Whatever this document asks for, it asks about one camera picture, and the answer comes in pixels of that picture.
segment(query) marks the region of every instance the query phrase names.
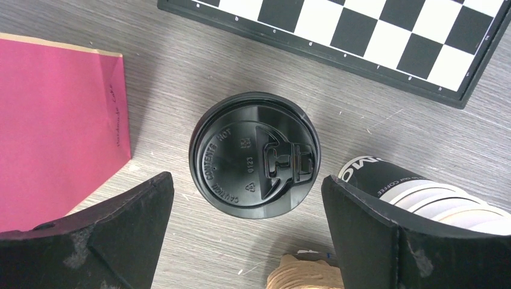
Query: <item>gray wooden table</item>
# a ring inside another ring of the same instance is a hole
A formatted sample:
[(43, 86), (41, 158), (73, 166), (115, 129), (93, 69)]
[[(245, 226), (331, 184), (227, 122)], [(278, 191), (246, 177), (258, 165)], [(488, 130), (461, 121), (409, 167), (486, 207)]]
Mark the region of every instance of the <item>gray wooden table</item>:
[[(157, 10), (155, 0), (2, 0), (0, 31), (124, 54), (133, 160), (79, 209), (172, 172), (176, 195), (153, 288), (263, 288), (281, 254), (332, 253), (319, 188), (358, 155), (392, 160), (511, 211), (510, 33), (460, 111)], [(250, 90), (300, 105), (322, 145), (309, 196), (269, 220), (217, 211), (189, 173), (197, 120)]]

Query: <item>white paper cup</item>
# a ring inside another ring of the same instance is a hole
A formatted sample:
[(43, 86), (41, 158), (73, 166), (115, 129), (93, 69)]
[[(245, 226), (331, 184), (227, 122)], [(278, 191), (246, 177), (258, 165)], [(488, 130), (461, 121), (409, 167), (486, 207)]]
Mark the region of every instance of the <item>white paper cup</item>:
[(461, 188), (432, 181), (377, 157), (362, 156), (347, 162), (339, 179), (419, 216), (460, 228), (481, 225), (477, 228), (486, 230), (482, 224), (499, 221), (495, 218), (511, 219), (509, 213), (489, 206)]
[(460, 207), (455, 207), (455, 208), (445, 210), (444, 212), (437, 214), (437, 215), (431, 217), (430, 219), (439, 222), (440, 220), (443, 220), (449, 216), (452, 216), (452, 215), (458, 214), (458, 213), (462, 213), (465, 211), (485, 211), (485, 212), (494, 213), (494, 214), (497, 214), (497, 215), (500, 215), (503, 217), (511, 217), (511, 215), (508, 212), (501, 210), (499, 208), (489, 206), (489, 205), (466, 205), (466, 206), (460, 206)]
[(511, 219), (502, 218), (486, 223), (481, 223), (469, 228), (472, 231), (494, 234), (494, 235), (511, 235)]
[(426, 188), (445, 188), (466, 193), (453, 185), (441, 184), (403, 169), (381, 158), (362, 156), (346, 163), (339, 178), (371, 196), (392, 205), (404, 197)]
[(462, 199), (459, 197), (439, 199), (439, 196), (435, 196), (431, 197), (430, 199), (433, 201), (417, 209), (414, 209), (415, 206), (412, 206), (410, 209), (408, 209), (408, 211), (411, 211), (413, 214), (419, 215), (421, 217), (437, 221), (438, 219), (436, 219), (436, 216), (444, 214), (445, 212), (449, 212), (457, 208), (480, 206), (477, 202), (473, 200), (465, 198)]
[(463, 229), (470, 229), (482, 223), (505, 219), (501, 214), (482, 210), (462, 211), (440, 219), (439, 222)]
[(449, 197), (464, 197), (469, 196), (464, 191), (454, 191), (447, 188), (425, 188), (422, 190), (413, 191), (410, 194), (406, 194), (401, 197), (400, 200), (395, 202), (396, 207), (400, 207), (401, 209), (408, 210), (412, 206), (435, 196), (442, 196), (442, 198), (449, 198)]

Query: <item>black coffee cup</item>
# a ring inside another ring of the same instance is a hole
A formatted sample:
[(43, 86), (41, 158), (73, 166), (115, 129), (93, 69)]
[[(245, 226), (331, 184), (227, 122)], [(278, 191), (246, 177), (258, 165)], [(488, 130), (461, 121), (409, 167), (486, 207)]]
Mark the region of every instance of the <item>black coffee cup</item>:
[(307, 196), (319, 171), (318, 135), (299, 106), (269, 93), (224, 99), (199, 120), (189, 150), (201, 194), (236, 217), (285, 214)]

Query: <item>black and white checkered board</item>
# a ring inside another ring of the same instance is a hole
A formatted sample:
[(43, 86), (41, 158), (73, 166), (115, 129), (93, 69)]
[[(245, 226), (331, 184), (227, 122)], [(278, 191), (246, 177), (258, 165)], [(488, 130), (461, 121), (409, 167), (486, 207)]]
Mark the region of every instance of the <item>black and white checkered board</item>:
[(158, 7), (463, 108), (508, 0), (159, 0)]

